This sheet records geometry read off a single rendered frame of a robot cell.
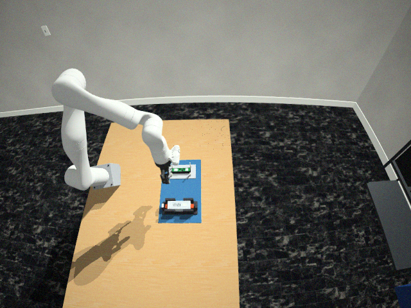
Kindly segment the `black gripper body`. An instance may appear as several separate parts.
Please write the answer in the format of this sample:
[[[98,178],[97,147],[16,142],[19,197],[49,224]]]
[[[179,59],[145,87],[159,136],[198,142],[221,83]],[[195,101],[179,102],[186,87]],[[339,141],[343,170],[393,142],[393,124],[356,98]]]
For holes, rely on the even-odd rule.
[[[170,164],[171,164],[171,161],[170,161],[170,160],[169,160],[167,163],[165,163],[165,164],[156,164],[156,163],[155,163],[155,165],[161,169],[161,172],[162,172],[162,170],[164,170],[164,172],[167,172],[167,167],[168,167]]]

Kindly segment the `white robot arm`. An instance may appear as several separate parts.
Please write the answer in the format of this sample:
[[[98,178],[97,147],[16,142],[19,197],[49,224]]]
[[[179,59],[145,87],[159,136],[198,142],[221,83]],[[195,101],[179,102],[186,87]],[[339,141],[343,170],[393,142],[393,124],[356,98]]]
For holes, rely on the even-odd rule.
[[[169,150],[162,136],[162,119],[159,116],[136,110],[120,101],[92,95],[85,88],[85,78],[77,69],[64,71],[51,88],[54,99],[64,105],[62,145],[74,164],[64,175],[67,185],[85,191],[91,186],[104,185],[109,180],[107,170],[89,165],[84,112],[104,117],[130,130],[138,124],[143,125],[142,139],[149,147],[153,161],[165,164],[170,160],[174,166],[179,164],[179,145]]]

